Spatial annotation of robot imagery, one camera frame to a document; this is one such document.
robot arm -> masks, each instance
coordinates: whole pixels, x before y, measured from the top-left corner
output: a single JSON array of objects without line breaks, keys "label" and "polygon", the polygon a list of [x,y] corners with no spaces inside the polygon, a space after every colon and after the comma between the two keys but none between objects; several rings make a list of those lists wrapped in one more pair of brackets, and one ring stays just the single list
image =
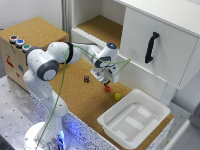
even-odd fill
[{"label": "robot arm", "polygon": [[[46,52],[38,47],[32,47],[26,53],[27,64],[34,73],[37,73],[37,76],[41,80],[50,81],[56,76],[59,63],[65,62],[65,54],[68,47],[70,48],[67,53],[66,63],[74,64],[80,59],[81,53],[84,54],[94,66],[91,73],[98,81],[105,85],[109,83],[109,79],[119,70],[117,64],[100,61],[116,62],[118,49],[117,46],[111,43],[108,43],[103,50],[100,50],[96,44],[71,44],[63,42],[51,43]],[[112,82],[116,83],[118,80],[119,75],[117,74]]]}]

yellow object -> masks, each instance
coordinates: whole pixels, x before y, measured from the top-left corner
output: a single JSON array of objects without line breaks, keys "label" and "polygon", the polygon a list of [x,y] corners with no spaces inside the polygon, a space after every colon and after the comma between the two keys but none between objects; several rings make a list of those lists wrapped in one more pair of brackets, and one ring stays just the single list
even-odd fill
[{"label": "yellow object", "polygon": [[116,93],[116,95],[115,95],[115,99],[119,101],[119,100],[121,99],[121,94]]}]

brown surface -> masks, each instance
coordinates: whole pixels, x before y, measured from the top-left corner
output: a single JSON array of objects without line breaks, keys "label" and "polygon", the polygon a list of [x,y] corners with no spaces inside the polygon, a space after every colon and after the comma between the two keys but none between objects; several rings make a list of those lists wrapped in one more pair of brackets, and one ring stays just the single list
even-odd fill
[{"label": "brown surface", "polygon": [[106,43],[114,43],[120,48],[123,26],[118,23],[103,16],[98,16],[77,27]]},{"label": "brown surface", "polygon": [[26,44],[44,47],[68,34],[40,17],[19,23],[0,31],[0,37],[9,42],[12,35],[24,39]]},{"label": "brown surface", "polygon": [[[104,85],[99,83],[90,74],[91,69],[92,66],[82,59],[75,64],[67,65],[61,97],[65,100],[72,113],[121,150],[123,148],[104,133],[102,126],[97,122],[97,118],[117,103],[114,98],[116,93],[121,93],[122,97],[124,97],[131,92],[131,89],[121,83],[111,83],[111,92],[106,93]],[[60,89],[62,70],[63,65],[60,65],[57,76],[54,80],[50,81],[50,84],[57,93]],[[84,82],[85,75],[90,76],[89,83]],[[145,150],[172,119],[173,115],[169,115],[137,150]]]}]

green cable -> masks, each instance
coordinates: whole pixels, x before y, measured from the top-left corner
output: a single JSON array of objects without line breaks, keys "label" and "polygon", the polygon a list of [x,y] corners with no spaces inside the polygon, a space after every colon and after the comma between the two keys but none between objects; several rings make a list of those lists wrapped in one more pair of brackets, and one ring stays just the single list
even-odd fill
[{"label": "green cable", "polygon": [[62,91],[62,87],[63,87],[63,83],[64,83],[65,69],[66,69],[66,60],[67,60],[67,53],[68,53],[68,51],[69,51],[69,47],[67,48],[67,51],[66,51],[66,53],[65,53],[65,63],[64,63],[64,70],[63,70],[63,78],[62,78],[62,83],[61,83],[60,91],[59,91],[59,94],[58,94],[58,97],[57,97],[57,100],[56,100],[56,104],[55,104],[55,106],[54,106],[54,109],[53,109],[53,112],[52,112],[52,114],[51,114],[51,117],[49,118],[49,121],[47,122],[47,125],[45,126],[44,131],[42,132],[42,135],[41,135],[41,137],[40,137],[40,139],[39,139],[39,141],[38,141],[36,150],[37,150],[37,148],[38,148],[38,146],[39,146],[39,144],[40,144],[40,141],[41,141],[41,139],[42,139],[42,137],[43,137],[43,134],[44,134],[44,132],[46,131],[46,128],[47,128],[47,126],[49,125],[49,122],[51,121],[51,119],[52,119],[52,117],[53,117],[53,115],[54,115],[54,112],[55,112],[55,110],[56,110],[56,106],[57,106],[57,103],[58,103],[58,99],[59,99],[59,97],[60,97],[60,93],[61,93],[61,91]]},{"label": "green cable", "polygon": [[[95,56],[93,56],[92,54],[90,54],[88,51],[86,51],[85,49],[83,49],[82,47],[79,47],[79,46],[75,46],[75,47],[80,48],[81,50],[85,51],[87,54],[89,54],[89,55],[92,56],[93,58],[96,58]],[[43,137],[43,134],[44,134],[44,132],[46,131],[46,128],[47,128],[47,126],[49,125],[49,122],[51,121],[51,119],[52,119],[52,117],[53,117],[53,115],[54,115],[54,112],[55,112],[55,110],[56,110],[56,106],[57,106],[57,103],[58,103],[58,99],[59,99],[59,97],[60,97],[60,93],[61,93],[61,91],[62,91],[62,87],[63,87],[63,83],[64,83],[65,69],[66,69],[66,60],[67,60],[67,53],[68,53],[68,51],[69,51],[69,47],[67,48],[67,51],[66,51],[66,53],[65,53],[65,63],[64,63],[64,70],[63,70],[63,78],[62,78],[62,83],[61,83],[60,91],[59,91],[59,94],[58,94],[58,97],[57,97],[57,100],[56,100],[56,104],[55,104],[55,106],[54,106],[54,109],[53,109],[53,112],[52,112],[52,114],[51,114],[51,117],[49,118],[49,121],[47,122],[47,125],[45,126],[44,131],[42,132],[42,135],[41,135],[41,137],[40,137],[40,139],[39,139],[39,141],[38,141],[36,150],[37,150],[37,148],[38,148],[38,146],[39,146],[39,144],[40,144],[40,141],[41,141],[41,139],[42,139],[42,137]],[[103,61],[103,60],[98,59],[98,58],[96,58],[96,59],[99,60],[99,61],[101,61],[101,62],[109,63],[109,64],[119,64],[119,63],[124,63],[124,62],[126,62],[126,64],[125,64],[124,66],[122,66],[122,68],[120,68],[120,70],[119,70],[116,74],[114,74],[114,76],[113,76],[111,79],[109,79],[109,80],[112,80],[112,79],[113,79],[113,78],[114,78],[114,77],[115,77],[129,62],[130,62],[130,61],[131,61],[131,59],[127,59],[127,60],[124,60],[124,61],[109,62],[109,61]]]}]

white robotic arm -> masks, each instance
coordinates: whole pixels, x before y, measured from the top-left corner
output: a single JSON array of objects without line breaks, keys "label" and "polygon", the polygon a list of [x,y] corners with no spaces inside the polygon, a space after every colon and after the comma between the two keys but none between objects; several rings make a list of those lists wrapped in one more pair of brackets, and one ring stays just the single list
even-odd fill
[{"label": "white robotic arm", "polygon": [[[52,80],[56,76],[59,63],[64,63],[65,57],[66,64],[73,64],[80,59],[81,53],[94,65],[91,73],[97,80],[104,85],[107,85],[111,78],[112,82],[118,82],[119,75],[116,73],[119,71],[119,68],[117,64],[113,63],[116,62],[118,49],[114,44],[108,43],[103,50],[100,50],[96,44],[53,42],[48,46],[46,52],[39,47],[31,47],[26,51],[26,60],[29,70],[24,74],[24,81],[30,94],[39,99],[48,110],[45,116],[45,124],[34,138],[36,145],[38,141],[41,140],[39,144],[40,149],[49,150],[51,149],[50,145],[55,145],[55,139],[57,139],[57,136],[63,131],[62,116],[65,115],[68,110],[64,100],[58,96],[47,81]],[[66,149],[65,141],[64,139],[62,140],[63,144],[60,145],[59,149]]]}]

